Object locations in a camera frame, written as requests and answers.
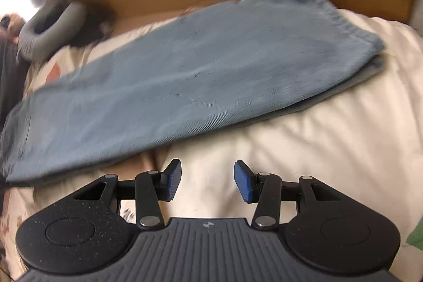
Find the dark hair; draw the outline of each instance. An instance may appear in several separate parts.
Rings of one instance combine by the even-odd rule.
[[[3,16],[3,18],[0,21],[0,27],[7,30],[7,28],[9,27],[9,24],[10,24],[10,16],[9,15]]]

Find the travel pillow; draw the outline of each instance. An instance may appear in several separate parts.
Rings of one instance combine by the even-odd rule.
[[[80,2],[47,2],[22,28],[19,55],[30,62],[49,60],[60,48],[83,47],[104,38],[108,18]]]

